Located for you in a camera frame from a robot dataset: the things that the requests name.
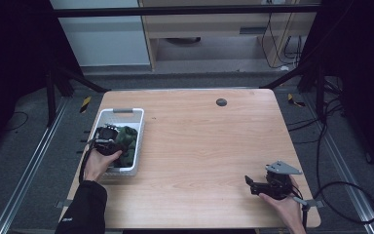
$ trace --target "black sleeve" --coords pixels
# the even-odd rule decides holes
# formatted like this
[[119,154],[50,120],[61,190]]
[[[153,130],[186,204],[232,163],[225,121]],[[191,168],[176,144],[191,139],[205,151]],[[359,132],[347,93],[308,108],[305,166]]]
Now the black sleeve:
[[82,181],[56,228],[56,234],[105,233],[106,203],[107,192],[104,187],[94,181]]

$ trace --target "table top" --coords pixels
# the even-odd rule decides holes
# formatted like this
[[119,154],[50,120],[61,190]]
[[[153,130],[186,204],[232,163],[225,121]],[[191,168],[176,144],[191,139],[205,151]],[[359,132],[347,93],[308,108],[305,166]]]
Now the table top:
[[[220,98],[227,105],[217,105]],[[271,90],[108,92],[99,111],[104,108],[145,111],[137,174],[100,182],[108,192],[106,227],[283,226],[244,180],[266,182],[265,166],[278,160],[301,169]],[[69,199],[78,187],[78,172]],[[304,198],[311,199],[305,177],[294,178]],[[307,225],[319,224],[318,211],[311,208]]]

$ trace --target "hand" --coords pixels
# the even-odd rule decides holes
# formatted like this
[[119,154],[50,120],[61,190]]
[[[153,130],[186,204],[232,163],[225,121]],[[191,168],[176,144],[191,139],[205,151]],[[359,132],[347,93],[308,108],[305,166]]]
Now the hand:
[[[296,181],[292,176],[290,176],[292,184],[298,188]],[[259,197],[271,205],[278,213],[280,219],[283,221],[284,225],[289,229],[292,234],[306,234],[305,228],[302,224],[300,204],[293,200],[293,197],[289,195],[283,200],[276,200],[266,195],[260,193]]]
[[93,180],[98,182],[101,176],[107,171],[108,166],[118,159],[123,151],[119,150],[112,155],[104,156],[96,149],[91,151],[87,164],[84,169],[84,180]]

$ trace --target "green object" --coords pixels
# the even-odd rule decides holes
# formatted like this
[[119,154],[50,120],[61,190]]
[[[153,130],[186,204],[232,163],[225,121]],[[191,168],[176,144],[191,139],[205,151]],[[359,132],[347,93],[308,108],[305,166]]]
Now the green object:
[[117,141],[123,144],[127,148],[127,151],[123,152],[120,158],[114,162],[114,167],[129,168],[132,167],[134,162],[138,131],[128,126],[120,128],[119,131]]

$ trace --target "cable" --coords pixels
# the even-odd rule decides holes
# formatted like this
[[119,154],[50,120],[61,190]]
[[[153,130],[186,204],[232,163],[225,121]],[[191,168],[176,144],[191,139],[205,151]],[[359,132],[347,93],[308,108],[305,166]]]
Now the cable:
[[[323,194],[322,194],[322,191],[327,188],[327,187],[330,187],[331,185],[336,185],[336,184],[343,184],[343,185],[349,185],[351,187],[354,187],[355,189],[361,191],[369,200],[370,202],[372,203],[373,205],[373,208],[374,208],[374,199],[373,197],[368,193],[366,192],[363,188],[357,186],[356,184],[354,183],[349,183],[349,182],[345,182],[345,181],[333,181],[333,182],[329,182],[329,183],[326,183],[323,187],[321,187],[319,189],[319,191],[315,194],[314,196],[314,199],[316,199],[318,197],[318,195],[321,194],[321,196],[323,197]],[[357,219],[354,219],[354,218],[351,218],[351,217],[348,217],[344,214],[342,214],[341,212],[339,212],[337,209],[335,209],[328,201],[324,200],[327,204],[327,206],[334,212],[336,213],[337,215],[341,216],[342,218],[346,219],[346,220],[349,220],[351,222],[354,222],[354,223],[357,223],[357,224],[370,224],[372,222],[374,222],[374,216],[369,219],[369,220],[366,220],[366,221],[362,221],[362,220],[357,220]]]
[[[333,99],[332,101],[329,102],[329,104],[326,106],[325,108],[325,114],[324,116],[327,117],[329,112],[334,112],[334,110],[340,110],[341,109],[341,105],[336,105],[335,107],[333,107],[332,109],[328,110],[329,106],[330,106],[330,103],[333,102],[333,101],[336,101],[338,100],[339,98],[335,98]],[[324,137],[326,131],[327,131],[327,120],[326,118],[323,119],[322,121],[322,129],[320,131],[320,135],[319,135],[319,138],[318,138],[318,146],[317,146],[317,162],[316,162],[316,171],[317,171],[317,184],[318,184],[318,192],[315,194],[314,196],[314,199],[316,199],[318,197],[318,195],[321,195],[323,201],[327,204],[327,206],[337,215],[339,215],[340,217],[348,220],[348,221],[351,221],[351,222],[354,222],[354,223],[357,223],[357,224],[369,224],[369,223],[372,223],[374,222],[374,217],[372,217],[371,219],[369,220],[366,220],[366,221],[362,221],[362,220],[357,220],[357,219],[354,219],[354,218],[351,218],[351,217],[348,217],[344,214],[342,214],[341,212],[339,212],[337,209],[335,209],[331,203],[326,199],[326,197],[324,196],[324,194],[322,193],[322,191],[331,186],[331,185],[334,185],[334,184],[345,184],[345,185],[349,185],[349,186],[352,186],[358,190],[360,190],[361,192],[363,192],[363,194],[366,195],[366,197],[372,202],[373,204],[373,207],[374,207],[374,199],[372,198],[372,196],[366,192],[363,188],[353,184],[353,183],[349,183],[349,182],[345,182],[345,181],[333,181],[333,182],[329,182],[329,183],[326,183],[324,186],[321,186],[320,185],[320,173],[319,173],[319,156],[320,156],[320,143],[321,143],[321,140],[322,138]]]
[[285,62],[285,61],[281,60],[281,57],[279,56],[278,47],[276,45],[276,41],[275,41],[275,38],[273,36],[273,31],[272,31],[272,27],[271,27],[271,20],[272,20],[272,13],[269,13],[269,19],[267,21],[266,30],[265,30],[265,32],[264,32],[264,34],[262,36],[262,41],[261,41],[262,51],[263,51],[263,54],[265,55],[265,58],[267,59],[267,54],[266,54],[266,51],[264,50],[264,37],[265,37],[265,35],[267,33],[267,30],[269,28],[270,29],[270,34],[272,36],[273,45],[275,46],[276,56],[278,57],[278,59],[280,60],[280,62],[282,62],[282,65],[280,65],[280,66],[271,66],[268,61],[267,61],[267,64],[269,65],[270,68],[280,68],[280,67],[282,67],[284,65],[291,64],[291,62]]
[[87,165],[88,158],[90,157],[91,151],[94,149],[94,140],[88,142],[88,150],[84,155],[83,161],[81,162],[80,173],[78,175],[78,182],[81,183],[84,180],[84,170]]
[[14,114],[23,114],[23,115],[25,116],[25,120],[24,120],[20,125],[18,125],[18,126],[16,126],[16,127],[13,127],[13,128],[10,128],[10,129],[4,129],[4,131],[12,131],[12,130],[16,130],[16,129],[22,127],[22,126],[23,126],[23,125],[28,121],[28,119],[29,119],[28,114],[26,114],[26,113],[23,112],[23,111],[16,111],[16,112],[14,112]]

